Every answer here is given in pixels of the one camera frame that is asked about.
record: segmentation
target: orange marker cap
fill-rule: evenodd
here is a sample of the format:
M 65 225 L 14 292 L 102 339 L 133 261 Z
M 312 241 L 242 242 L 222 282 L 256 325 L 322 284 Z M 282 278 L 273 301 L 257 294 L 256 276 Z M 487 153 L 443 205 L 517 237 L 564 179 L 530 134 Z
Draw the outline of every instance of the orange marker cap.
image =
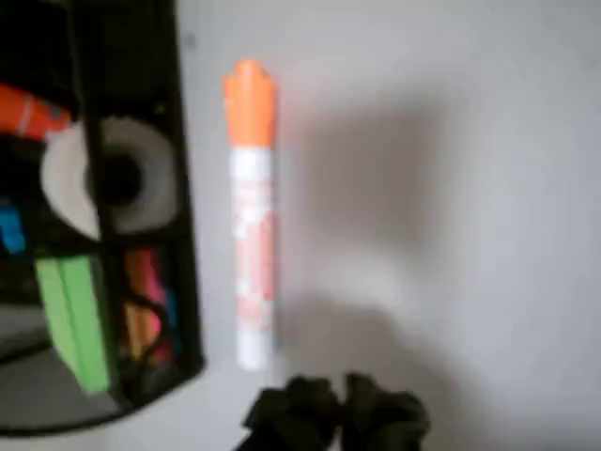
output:
M 272 147 L 275 135 L 275 82 L 260 63 L 241 60 L 223 80 L 225 112 L 233 146 Z

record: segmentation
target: black mesh organizer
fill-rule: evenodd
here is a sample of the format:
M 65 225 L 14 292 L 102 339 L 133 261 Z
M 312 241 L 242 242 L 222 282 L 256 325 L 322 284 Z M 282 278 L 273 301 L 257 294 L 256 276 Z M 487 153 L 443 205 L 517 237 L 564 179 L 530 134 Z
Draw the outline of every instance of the black mesh organizer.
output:
M 115 372 L 109 395 L 117 406 L 114 412 L 81 421 L 34 427 L 0 424 L 0 436 L 27 437 L 89 428 L 138 411 L 197 375 L 204 366 L 175 1 L 11 0 L 0 7 L 0 41 L 5 56 L 0 62 L 0 83 L 61 104 L 84 124 L 89 190 L 100 227 L 100 239 L 93 241 L 58 219 L 39 187 L 43 144 L 9 133 L 1 135 L 0 201 L 9 198 L 18 207 L 26 247 L 13 255 L 0 250 L 0 306 L 39 305 L 33 277 L 36 259 L 95 256 L 103 281 L 100 317 Z M 132 172 L 131 177 L 119 176 L 130 170 L 127 162 L 104 155 L 101 122 L 106 117 L 132 117 L 151 125 L 170 141 L 175 152 L 179 208 L 168 225 L 127 235 L 115 231 L 111 210 L 118 201 L 116 196 L 135 192 L 136 183 Z M 165 365 L 152 362 L 157 350 L 174 338 L 168 312 L 134 292 L 124 264 L 126 252 L 146 248 L 158 249 L 165 257 L 167 279 L 177 299 L 178 352 Z M 155 316 L 161 325 L 156 340 L 135 359 L 127 347 L 126 303 Z M 32 343 L 12 353 L 3 354 L 0 347 L 0 369 L 52 351 L 47 337 Z

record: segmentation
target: white surface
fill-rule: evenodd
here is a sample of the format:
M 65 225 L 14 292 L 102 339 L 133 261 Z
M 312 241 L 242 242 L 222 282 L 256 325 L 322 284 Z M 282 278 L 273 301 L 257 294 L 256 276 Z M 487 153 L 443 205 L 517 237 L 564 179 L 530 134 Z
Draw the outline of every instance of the white surface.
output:
M 601 448 L 601 4 L 425 3 L 182 2 L 208 373 L 3 450 L 240 437 L 269 379 L 235 363 L 221 78 L 248 55 L 282 87 L 282 370 L 412 386 L 430 450 Z

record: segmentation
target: tape roll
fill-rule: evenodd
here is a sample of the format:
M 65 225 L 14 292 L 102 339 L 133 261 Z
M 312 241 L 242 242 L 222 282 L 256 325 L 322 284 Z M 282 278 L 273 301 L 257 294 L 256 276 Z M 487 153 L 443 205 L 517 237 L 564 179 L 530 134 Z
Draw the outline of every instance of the tape roll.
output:
M 154 128 L 128 117 L 109 117 L 101 126 L 106 156 L 127 157 L 140 175 L 140 189 L 133 200 L 111 207 L 115 230 L 127 234 L 167 225 L 177 213 L 171 144 Z M 98 215 L 87 186 L 84 136 L 78 122 L 49 143 L 41 164 L 41 186 L 57 216 L 97 240 Z

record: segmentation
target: orange marker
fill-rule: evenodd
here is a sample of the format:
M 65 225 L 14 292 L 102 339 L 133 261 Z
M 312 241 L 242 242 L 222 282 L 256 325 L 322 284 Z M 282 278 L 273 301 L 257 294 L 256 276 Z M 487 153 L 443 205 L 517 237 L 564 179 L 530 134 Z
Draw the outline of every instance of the orange marker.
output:
M 265 368 L 273 350 L 275 83 L 256 61 L 242 60 L 224 82 L 232 145 L 230 174 L 236 241 L 238 360 Z
M 69 112 L 15 87 L 0 84 L 0 132 L 38 141 L 70 124 Z

